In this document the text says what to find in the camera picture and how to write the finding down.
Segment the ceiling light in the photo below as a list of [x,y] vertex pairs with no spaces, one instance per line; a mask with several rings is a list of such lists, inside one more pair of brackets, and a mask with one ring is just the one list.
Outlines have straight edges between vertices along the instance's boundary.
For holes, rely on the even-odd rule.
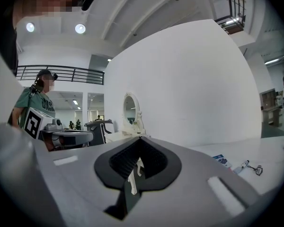
[[265,62],[265,65],[270,64],[270,63],[274,63],[274,62],[276,62],[276,61],[278,61],[278,60],[279,60],[279,59],[275,59],[275,60],[272,60],[272,61]]
[[235,22],[235,20],[237,20],[237,21],[238,21],[238,20],[239,20],[239,18],[235,18],[234,20],[227,21],[227,22],[226,22],[226,24],[232,24],[232,23],[234,23],[234,22]]
[[35,30],[35,26],[33,23],[28,23],[27,24],[27,31],[28,32],[33,32]]
[[82,24],[78,24],[76,25],[75,30],[78,34],[82,34],[85,32],[85,26]]

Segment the green t-shirt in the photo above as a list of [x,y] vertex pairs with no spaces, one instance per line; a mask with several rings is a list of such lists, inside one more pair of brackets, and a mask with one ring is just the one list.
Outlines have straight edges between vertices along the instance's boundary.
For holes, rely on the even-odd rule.
[[[27,111],[27,106],[28,106],[28,95],[29,95],[29,88],[26,87],[20,98],[18,99],[18,101],[16,102],[15,107],[16,108],[24,108],[24,110],[21,113],[21,119],[20,119],[20,127],[23,128],[24,122],[25,122],[25,114]],[[49,99],[49,97],[47,95],[45,95],[44,93],[35,93],[33,95],[33,97],[30,99],[30,105],[31,108],[35,108],[38,109],[44,113],[46,113],[47,115],[51,116],[51,117],[55,117],[56,112],[55,112],[55,108],[53,107],[53,103],[52,101]]]

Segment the black metal railing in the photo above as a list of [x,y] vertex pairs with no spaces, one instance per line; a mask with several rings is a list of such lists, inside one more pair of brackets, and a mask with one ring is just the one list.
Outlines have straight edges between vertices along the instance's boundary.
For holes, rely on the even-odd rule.
[[38,72],[48,69],[58,75],[57,81],[86,82],[104,84],[104,72],[99,70],[84,69],[70,66],[54,65],[27,65],[18,66],[16,78],[18,80],[35,80]]
[[245,24],[245,0],[227,0],[230,14],[215,20],[229,35],[243,31]]

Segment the baseball cap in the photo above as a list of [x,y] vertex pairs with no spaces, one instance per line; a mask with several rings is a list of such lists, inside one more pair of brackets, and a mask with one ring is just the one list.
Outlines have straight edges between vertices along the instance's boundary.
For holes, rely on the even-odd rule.
[[57,80],[58,76],[57,74],[52,74],[50,70],[48,69],[42,69],[39,71],[37,76],[42,76],[42,75],[51,75],[53,80]]

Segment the round mirror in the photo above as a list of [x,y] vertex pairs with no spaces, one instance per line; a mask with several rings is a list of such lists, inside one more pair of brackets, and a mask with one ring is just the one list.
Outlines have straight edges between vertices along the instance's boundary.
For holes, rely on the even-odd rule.
[[133,98],[127,96],[124,101],[124,114],[130,124],[133,124],[136,117],[136,106],[134,104]]

